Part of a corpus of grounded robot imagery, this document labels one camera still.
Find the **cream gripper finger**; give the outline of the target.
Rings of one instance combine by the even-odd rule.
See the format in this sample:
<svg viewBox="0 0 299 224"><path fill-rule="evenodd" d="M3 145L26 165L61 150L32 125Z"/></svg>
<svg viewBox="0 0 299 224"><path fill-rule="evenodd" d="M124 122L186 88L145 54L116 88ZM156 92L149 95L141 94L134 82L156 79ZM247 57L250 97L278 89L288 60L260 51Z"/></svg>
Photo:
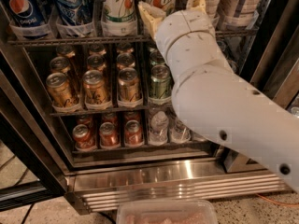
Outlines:
<svg viewBox="0 0 299 224"><path fill-rule="evenodd" d="M158 27L165 19L166 13L161 8L152 6L143 1L138 2L138 10L150 37L155 40Z"/></svg>
<svg viewBox="0 0 299 224"><path fill-rule="evenodd" d="M186 9L206 13L206 0L188 0Z"/></svg>

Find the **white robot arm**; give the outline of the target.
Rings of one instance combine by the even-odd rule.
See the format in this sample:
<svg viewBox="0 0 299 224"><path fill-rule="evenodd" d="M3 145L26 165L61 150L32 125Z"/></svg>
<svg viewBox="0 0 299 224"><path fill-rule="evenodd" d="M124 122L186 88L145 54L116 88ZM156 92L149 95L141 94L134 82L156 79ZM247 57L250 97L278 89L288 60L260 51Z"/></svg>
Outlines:
<svg viewBox="0 0 299 224"><path fill-rule="evenodd" d="M170 15L145 2L138 10L174 79L178 118L207 140L260 163L299 190L299 118L235 74L202 6L188 0Z"/></svg>

